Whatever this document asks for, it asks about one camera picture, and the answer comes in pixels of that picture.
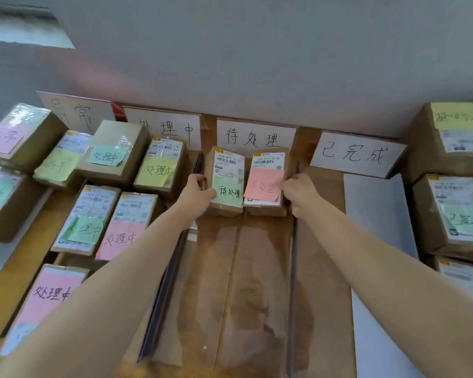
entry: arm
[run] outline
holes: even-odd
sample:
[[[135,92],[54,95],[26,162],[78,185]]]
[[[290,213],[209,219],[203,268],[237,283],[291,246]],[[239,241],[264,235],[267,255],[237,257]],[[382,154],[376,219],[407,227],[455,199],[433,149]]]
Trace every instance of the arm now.
[[[473,378],[473,298],[359,228],[306,175],[282,183],[303,219],[379,324],[428,378]]]
[[[91,276],[0,363],[0,378],[110,377],[121,363],[180,233],[206,211],[213,189],[190,175],[177,202]]]

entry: white paper sign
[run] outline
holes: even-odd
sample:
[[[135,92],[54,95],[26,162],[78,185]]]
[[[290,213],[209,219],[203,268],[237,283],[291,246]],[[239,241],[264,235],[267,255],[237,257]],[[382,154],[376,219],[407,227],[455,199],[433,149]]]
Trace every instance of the white paper sign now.
[[[295,135],[295,127],[217,120],[217,146],[246,158],[252,158],[256,150],[291,149]]]
[[[46,109],[52,110],[68,128],[94,134],[102,120],[115,120],[110,101],[37,92]]]
[[[385,178],[406,147],[364,136],[323,132],[310,165]]]
[[[199,114],[143,110],[125,107],[128,122],[143,124],[153,137],[185,140],[188,150],[201,151],[202,137]]]

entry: gray wall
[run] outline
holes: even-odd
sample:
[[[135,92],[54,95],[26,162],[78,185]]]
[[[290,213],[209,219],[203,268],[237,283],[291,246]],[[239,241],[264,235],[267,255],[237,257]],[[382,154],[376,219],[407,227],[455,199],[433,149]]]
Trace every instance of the gray wall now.
[[[0,116],[35,89],[398,137],[473,99],[473,0],[50,0],[75,50],[0,43]]]

